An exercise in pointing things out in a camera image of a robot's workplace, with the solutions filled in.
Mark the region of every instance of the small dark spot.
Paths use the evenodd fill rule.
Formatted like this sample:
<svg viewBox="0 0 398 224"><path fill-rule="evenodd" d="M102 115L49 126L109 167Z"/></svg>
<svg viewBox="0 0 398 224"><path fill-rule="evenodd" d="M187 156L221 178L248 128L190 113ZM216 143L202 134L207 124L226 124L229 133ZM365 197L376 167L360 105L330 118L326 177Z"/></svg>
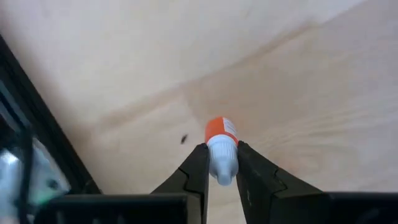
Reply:
<svg viewBox="0 0 398 224"><path fill-rule="evenodd" d="M48 179L46 184L52 190L57 190L59 188L58 182L54 179Z"/></svg>
<svg viewBox="0 0 398 224"><path fill-rule="evenodd" d="M184 134L181 138L181 144L184 144L185 141L187 140L188 134Z"/></svg>

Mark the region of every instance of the small bottle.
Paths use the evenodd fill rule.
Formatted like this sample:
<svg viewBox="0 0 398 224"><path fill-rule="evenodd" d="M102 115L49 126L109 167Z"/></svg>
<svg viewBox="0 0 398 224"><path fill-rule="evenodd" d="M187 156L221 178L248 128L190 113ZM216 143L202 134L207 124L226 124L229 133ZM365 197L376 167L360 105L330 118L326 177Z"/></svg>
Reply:
<svg viewBox="0 0 398 224"><path fill-rule="evenodd" d="M234 124L218 117L209 121L205 130L205 142L210 151L211 176L227 186L238 173L238 139Z"/></svg>

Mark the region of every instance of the wood grain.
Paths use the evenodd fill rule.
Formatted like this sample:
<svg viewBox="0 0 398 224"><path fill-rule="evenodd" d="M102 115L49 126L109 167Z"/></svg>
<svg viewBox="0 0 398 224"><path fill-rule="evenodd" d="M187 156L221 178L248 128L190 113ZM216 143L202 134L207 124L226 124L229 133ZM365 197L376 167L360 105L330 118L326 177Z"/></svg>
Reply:
<svg viewBox="0 0 398 224"><path fill-rule="evenodd" d="M43 35L9 20L26 6L1 2L9 9L2 35L106 193L153 190L220 114L261 154L322 190L398 187L397 1L366 1L334 19L359 1L233 1L230 9L217 1L206 22L205 3L138 1L147 11L135 15L128 5L97 6L89 15L104 16L101 25L79 25L73 1L63 10L47 2L41 13L49 16L32 22L52 25ZM71 41L58 39L71 30ZM235 185L211 180L208 219L244 223Z"/></svg>

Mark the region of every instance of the white bottle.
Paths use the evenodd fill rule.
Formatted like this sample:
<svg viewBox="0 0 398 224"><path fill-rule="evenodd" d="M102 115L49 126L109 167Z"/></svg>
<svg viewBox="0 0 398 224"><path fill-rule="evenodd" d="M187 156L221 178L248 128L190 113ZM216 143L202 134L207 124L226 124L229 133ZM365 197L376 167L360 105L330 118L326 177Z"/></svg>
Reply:
<svg viewBox="0 0 398 224"><path fill-rule="evenodd" d="M223 186L238 173L238 139L234 124L218 117L206 125L205 142L210 151L210 174Z"/></svg>

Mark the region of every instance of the wooden table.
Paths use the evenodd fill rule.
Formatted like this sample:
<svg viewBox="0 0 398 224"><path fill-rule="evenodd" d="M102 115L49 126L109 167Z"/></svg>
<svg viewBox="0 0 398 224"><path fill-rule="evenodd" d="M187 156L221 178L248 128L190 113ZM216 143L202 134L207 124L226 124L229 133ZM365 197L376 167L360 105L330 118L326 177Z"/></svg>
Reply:
<svg viewBox="0 0 398 224"><path fill-rule="evenodd" d="M397 7L0 0L0 31L108 194L152 191L217 115L322 190L395 191ZM235 185L208 219L244 223Z"/></svg>

